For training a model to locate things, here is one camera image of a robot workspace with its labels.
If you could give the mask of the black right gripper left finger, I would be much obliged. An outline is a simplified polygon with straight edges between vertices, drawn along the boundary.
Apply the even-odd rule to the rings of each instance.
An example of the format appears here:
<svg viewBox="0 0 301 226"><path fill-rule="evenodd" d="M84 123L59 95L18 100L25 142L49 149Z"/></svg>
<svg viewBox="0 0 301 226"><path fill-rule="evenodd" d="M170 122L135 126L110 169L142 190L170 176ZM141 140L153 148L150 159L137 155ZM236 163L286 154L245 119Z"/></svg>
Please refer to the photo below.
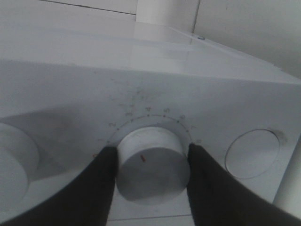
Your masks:
<svg viewBox="0 0 301 226"><path fill-rule="evenodd" d="M118 169L118 151L107 146L67 186L4 226L104 226Z"/></svg>

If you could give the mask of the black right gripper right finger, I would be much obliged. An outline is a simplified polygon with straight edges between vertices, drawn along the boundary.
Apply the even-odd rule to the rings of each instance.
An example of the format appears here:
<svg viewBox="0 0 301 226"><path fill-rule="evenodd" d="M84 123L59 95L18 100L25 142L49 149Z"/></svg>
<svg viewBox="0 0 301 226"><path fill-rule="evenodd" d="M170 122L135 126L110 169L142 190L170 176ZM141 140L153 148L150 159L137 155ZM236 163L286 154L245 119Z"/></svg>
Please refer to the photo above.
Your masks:
<svg viewBox="0 0 301 226"><path fill-rule="evenodd" d="M189 144L187 195L196 226L299 226L301 220L235 180L200 145Z"/></svg>

